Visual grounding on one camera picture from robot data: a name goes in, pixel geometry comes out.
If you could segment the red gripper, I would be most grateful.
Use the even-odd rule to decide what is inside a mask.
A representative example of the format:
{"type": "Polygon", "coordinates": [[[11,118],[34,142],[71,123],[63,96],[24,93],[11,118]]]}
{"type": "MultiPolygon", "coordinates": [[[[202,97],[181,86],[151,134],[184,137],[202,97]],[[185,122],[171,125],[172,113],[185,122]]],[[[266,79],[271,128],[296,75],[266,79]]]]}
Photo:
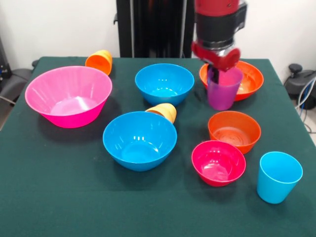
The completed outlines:
{"type": "Polygon", "coordinates": [[[241,52],[238,48],[226,50],[210,50],[202,47],[196,41],[192,43],[192,52],[200,60],[207,62],[208,81],[219,83],[219,70],[228,71],[233,68],[240,59],[241,52]]]}

